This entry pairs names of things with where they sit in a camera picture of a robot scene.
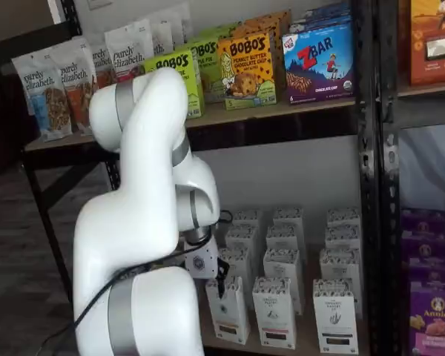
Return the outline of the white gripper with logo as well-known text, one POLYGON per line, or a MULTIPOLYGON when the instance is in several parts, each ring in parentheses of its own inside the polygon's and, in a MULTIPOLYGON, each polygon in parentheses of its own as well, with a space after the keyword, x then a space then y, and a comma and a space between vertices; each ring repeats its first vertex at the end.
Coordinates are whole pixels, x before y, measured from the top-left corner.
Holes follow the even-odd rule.
POLYGON ((225 293, 225 279, 230 265, 219 256, 215 237, 202 247, 184 243, 185 250, 193 251, 185 254, 185 268, 194 279, 214 279, 217 281, 218 298, 222 299, 225 293))

